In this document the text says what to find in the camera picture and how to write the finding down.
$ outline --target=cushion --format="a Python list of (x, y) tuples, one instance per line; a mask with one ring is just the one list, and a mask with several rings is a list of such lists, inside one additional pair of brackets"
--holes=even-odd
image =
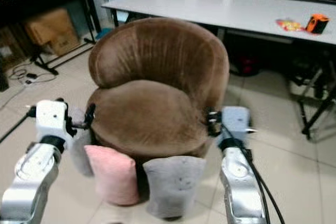
[(86, 145), (85, 150), (95, 174), (96, 192), (116, 205), (133, 205), (139, 201), (135, 161), (103, 146)]
[(208, 30), (177, 19), (147, 18), (98, 41), (89, 69), (100, 88), (152, 80), (182, 90), (204, 108), (222, 102), (229, 63), (223, 43)]
[(193, 206), (205, 160), (190, 156), (157, 158), (143, 164), (148, 177), (147, 211), (159, 218), (179, 217)]
[[(84, 121), (84, 112), (78, 107), (69, 107), (69, 116), (72, 117), (73, 123), (81, 123)], [(93, 176), (88, 155), (84, 150), (84, 146), (91, 144), (91, 133), (89, 130), (77, 129), (77, 134), (73, 137), (74, 143), (70, 148), (71, 160), (79, 173), (84, 176)]]
[(74, 143), (70, 148), (70, 157), (75, 168), (80, 174), (84, 176), (93, 176), (88, 155), (84, 150), (85, 145), (92, 143), (90, 130), (78, 129), (77, 134), (73, 139)]
[(97, 141), (137, 162), (174, 155), (202, 156), (210, 143), (201, 111), (172, 86), (131, 81), (97, 89), (91, 103), (97, 105), (92, 124)]

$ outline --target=pillow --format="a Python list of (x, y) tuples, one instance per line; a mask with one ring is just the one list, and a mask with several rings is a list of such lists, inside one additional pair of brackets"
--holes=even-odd
[(125, 153), (137, 163), (204, 154), (207, 131), (202, 113), (181, 90), (137, 80), (97, 89), (91, 103), (97, 105), (92, 130), (99, 144)]
[(92, 143), (90, 130), (77, 130), (74, 143), (70, 148), (70, 157), (77, 171), (87, 177), (93, 176), (89, 157), (84, 150), (85, 145)]
[(204, 159), (190, 156), (157, 158), (144, 163), (150, 188), (147, 211), (159, 218), (185, 215), (194, 204), (204, 167)]
[[(78, 107), (70, 106), (69, 116), (72, 117), (73, 123), (81, 123), (84, 121), (84, 112)], [(78, 172), (84, 176), (93, 176), (88, 155), (84, 150), (85, 145), (92, 143), (89, 130), (77, 129), (77, 134), (73, 137), (74, 142), (70, 148), (70, 157)]]
[(116, 150), (96, 145), (86, 145), (96, 192), (101, 198), (116, 205), (133, 205), (139, 201), (135, 161)]

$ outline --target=gray pillow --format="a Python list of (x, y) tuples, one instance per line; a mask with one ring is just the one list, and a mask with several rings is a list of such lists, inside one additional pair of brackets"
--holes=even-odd
[(180, 217), (194, 205), (205, 160), (190, 156), (152, 159), (143, 164), (148, 177), (147, 211), (159, 218)]
[[(77, 107), (69, 108), (69, 116), (72, 117), (74, 123), (84, 121), (84, 112)], [(90, 165), (89, 157), (84, 149), (85, 145), (92, 144), (90, 130), (77, 129), (77, 134), (73, 137), (74, 143), (70, 148), (70, 157), (75, 168), (84, 176), (93, 176), (93, 171)]]

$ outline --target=brown velvet chair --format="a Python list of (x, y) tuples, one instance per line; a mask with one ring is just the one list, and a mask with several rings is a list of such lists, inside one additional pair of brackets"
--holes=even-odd
[(228, 68), (222, 42), (198, 25), (147, 18), (116, 28), (89, 58), (98, 143), (140, 163), (203, 157), (211, 143), (205, 110), (221, 105)]

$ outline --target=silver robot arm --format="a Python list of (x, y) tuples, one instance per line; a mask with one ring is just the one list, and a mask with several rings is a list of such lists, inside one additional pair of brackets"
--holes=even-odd
[(37, 103), (36, 127), (40, 142), (16, 164), (14, 181), (3, 195), (0, 224), (41, 222), (49, 188), (58, 175), (61, 154), (72, 144), (70, 134), (75, 134), (67, 123), (64, 102), (43, 100)]
[[(78, 127), (87, 128), (93, 120), (93, 111), (94, 107), (89, 113), (90, 119)], [(221, 122), (243, 145), (249, 121), (248, 110), (225, 107), (221, 115)], [(16, 164), (14, 181), (2, 199), (0, 224), (41, 222), (49, 188), (58, 175), (61, 154), (72, 145), (75, 134), (68, 119), (64, 102), (45, 100), (37, 104), (36, 126), (40, 142)], [(265, 209), (251, 167), (236, 141), (232, 141), (224, 131), (218, 139), (217, 145), (224, 157), (221, 180), (225, 187), (228, 224), (265, 224)]]
[(242, 151), (248, 132), (249, 111), (243, 107), (224, 107), (222, 123), (233, 139), (222, 129), (217, 145), (222, 150), (221, 181), (228, 224), (265, 224), (265, 209), (256, 176)]

